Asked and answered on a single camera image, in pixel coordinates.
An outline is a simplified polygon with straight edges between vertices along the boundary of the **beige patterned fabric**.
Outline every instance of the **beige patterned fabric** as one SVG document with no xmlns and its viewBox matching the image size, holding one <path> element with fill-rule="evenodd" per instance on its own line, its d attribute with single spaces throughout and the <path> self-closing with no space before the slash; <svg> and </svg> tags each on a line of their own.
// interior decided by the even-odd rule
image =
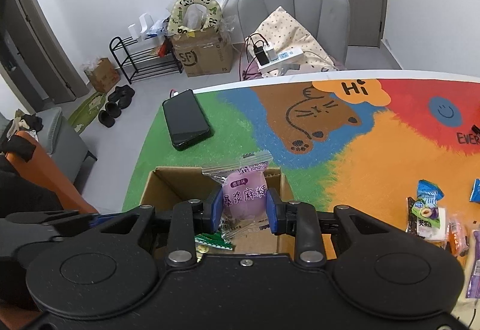
<svg viewBox="0 0 480 330">
<path fill-rule="evenodd" d="M 262 34 L 267 41 L 272 42 L 276 53 L 280 53 L 289 48 L 300 47 L 304 53 L 299 56 L 294 63 L 299 65 L 308 64 L 334 67 L 332 60 L 310 32 L 290 16 L 281 6 L 272 12 L 254 33 Z M 252 35 L 254 42 L 260 39 L 260 36 Z M 251 40 L 249 40 L 249 42 L 248 49 L 253 57 L 254 50 Z"/>
</svg>

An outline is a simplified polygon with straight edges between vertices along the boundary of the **blue smiley face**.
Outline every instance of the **blue smiley face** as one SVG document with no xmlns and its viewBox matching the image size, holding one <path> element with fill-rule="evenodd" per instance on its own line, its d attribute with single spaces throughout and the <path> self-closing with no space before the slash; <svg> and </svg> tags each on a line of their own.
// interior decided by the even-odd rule
<svg viewBox="0 0 480 330">
<path fill-rule="evenodd" d="M 450 100 L 443 97 L 432 97 L 428 108 L 435 119 L 443 125 L 447 127 L 462 125 L 462 114 Z"/>
</svg>

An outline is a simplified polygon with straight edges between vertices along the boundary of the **black metal rack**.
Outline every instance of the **black metal rack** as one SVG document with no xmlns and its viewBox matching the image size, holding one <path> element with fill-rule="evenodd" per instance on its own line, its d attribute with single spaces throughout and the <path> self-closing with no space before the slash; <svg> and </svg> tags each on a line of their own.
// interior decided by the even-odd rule
<svg viewBox="0 0 480 330">
<path fill-rule="evenodd" d="M 160 58 L 156 54 L 152 54 L 153 48 L 143 49 L 137 52 L 130 53 L 127 49 L 128 46 L 132 46 L 136 43 L 139 43 L 139 40 L 132 37 L 122 39 L 117 36 L 114 37 L 110 42 L 110 52 L 117 61 L 117 64 L 120 67 L 123 75 L 127 81 L 131 84 L 133 81 L 138 81 L 150 77 L 156 77 L 157 75 L 164 75 L 174 72 L 182 72 L 182 64 L 173 54 L 173 47 L 168 37 L 165 37 L 167 44 L 168 54 L 165 57 Z M 123 49 L 125 53 L 125 59 L 120 61 L 115 53 L 115 51 Z M 124 66 L 132 66 L 133 73 L 129 76 L 124 69 Z"/>
</svg>

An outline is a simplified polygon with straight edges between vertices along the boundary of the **smartphone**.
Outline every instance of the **smartphone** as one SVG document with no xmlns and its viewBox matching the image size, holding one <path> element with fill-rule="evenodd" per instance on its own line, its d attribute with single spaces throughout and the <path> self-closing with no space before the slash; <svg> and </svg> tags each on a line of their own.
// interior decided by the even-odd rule
<svg viewBox="0 0 480 330">
<path fill-rule="evenodd" d="M 165 100 L 162 107 L 172 146 L 177 150 L 186 149 L 212 134 L 205 114 L 191 89 Z"/>
</svg>

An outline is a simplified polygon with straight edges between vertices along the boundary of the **cardboard box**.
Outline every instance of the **cardboard box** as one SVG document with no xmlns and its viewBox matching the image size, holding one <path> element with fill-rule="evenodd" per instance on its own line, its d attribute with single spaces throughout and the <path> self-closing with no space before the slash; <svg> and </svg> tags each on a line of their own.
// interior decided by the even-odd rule
<svg viewBox="0 0 480 330">
<path fill-rule="evenodd" d="M 280 168 L 268 168 L 265 178 L 269 188 L 275 188 L 283 201 L 293 199 L 290 184 Z M 150 204 L 166 211 L 181 201 L 207 199 L 216 183 L 202 174 L 199 167 L 157 167 L 150 172 L 140 204 Z M 289 253 L 293 256 L 294 239 L 288 235 L 276 236 L 265 229 L 234 238 L 234 253 L 269 254 Z"/>
<path fill-rule="evenodd" d="M 108 93 L 120 80 L 120 75 L 108 58 L 101 58 L 97 67 L 85 69 L 84 72 L 94 89 L 100 93 Z"/>
<path fill-rule="evenodd" d="M 188 77 L 229 73 L 233 48 L 214 27 L 171 37 L 174 53 Z"/>
</svg>

